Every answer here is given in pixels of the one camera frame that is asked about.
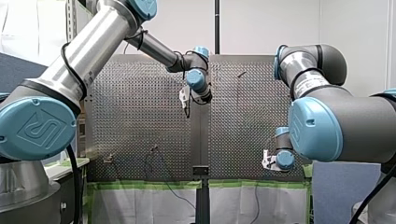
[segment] blue joint cap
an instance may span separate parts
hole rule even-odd
[[[76,133],[76,118],[64,103],[30,97],[0,110],[0,155],[40,161],[63,151]]]
[[[190,88],[198,94],[204,92],[207,88],[205,76],[198,69],[190,70],[187,74],[186,80]]]
[[[209,58],[209,49],[207,49],[205,47],[197,46],[194,48],[193,51],[201,54],[202,56],[206,57],[207,59]]]
[[[291,170],[294,166],[294,155],[288,150],[280,150],[276,154],[276,165],[281,170]]]
[[[278,137],[284,133],[288,133],[289,132],[289,127],[278,127],[276,128],[276,133],[275,133],[275,137]]]
[[[145,21],[157,15],[157,0],[128,0],[131,7]]]
[[[385,90],[384,93],[391,94],[391,95],[396,95],[396,88]]]
[[[279,69],[280,69],[280,64],[279,64],[279,57],[280,54],[282,53],[282,50],[286,47],[286,45],[281,45],[279,48],[276,50],[276,55],[274,58],[274,78],[275,80],[280,80],[280,74],[279,74]]]
[[[343,134],[334,113],[320,100],[300,98],[289,109],[290,141],[310,160],[335,161],[343,149]]]

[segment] metal pole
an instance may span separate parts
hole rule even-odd
[[[215,54],[220,54],[220,0],[215,0]]]

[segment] robotic arm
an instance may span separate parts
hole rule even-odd
[[[155,0],[101,0],[98,13],[62,50],[39,78],[26,79],[0,104],[0,157],[39,161],[64,150],[72,141],[79,101],[122,40],[147,53],[169,72],[186,72],[188,87],[180,92],[183,107],[190,96],[208,104],[209,51],[196,47],[173,52],[139,28],[157,12]]]
[[[289,129],[276,142],[285,145],[289,138],[291,147],[310,160],[381,163],[381,180],[350,224],[368,203],[370,223],[395,223],[396,91],[354,97],[341,87],[346,76],[346,61],[333,47],[281,46],[275,78],[290,88],[292,103]]]

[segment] perforated metal panel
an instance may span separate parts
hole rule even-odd
[[[262,151],[274,148],[268,139],[276,127],[287,124],[290,104],[288,88],[274,81],[273,59],[211,56],[209,122],[198,120],[201,129],[208,129],[201,133],[209,133],[208,148],[204,148],[206,144],[191,144],[201,133],[192,136],[196,127],[191,127],[178,100],[182,75],[168,74],[162,65],[142,55],[113,57],[94,81],[87,100],[87,154],[93,159],[89,180],[170,176],[190,180],[192,148],[205,150],[201,156],[209,155],[211,178],[301,180],[300,157],[297,168],[286,174],[261,166]],[[161,154],[151,157],[154,146]]]
[[[287,126],[289,89],[273,75],[273,56],[211,57],[209,165],[211,178],[304,178],[297,157],[288,173],[261,167],[262,151],[275,150],[275,129]]]
[[[87,102],[91,181],[192,179],[191,127],[178,100],[182,86],[181,74],[168,74],[143,55],[117,55],[107,63]],[[161,153],[150,154],[155,146]]]

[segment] robot logo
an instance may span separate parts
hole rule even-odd
[[[49,112],[39,109],[18,131],[18,137],[39,147],[51,148],[66,128],[66,124]]]
[[[154,0],[147,0],[147,1],[146,1],[146,7],[147,7],[148,9],[151,9],[152,6],[154,5],[154,3],[155,3]]]

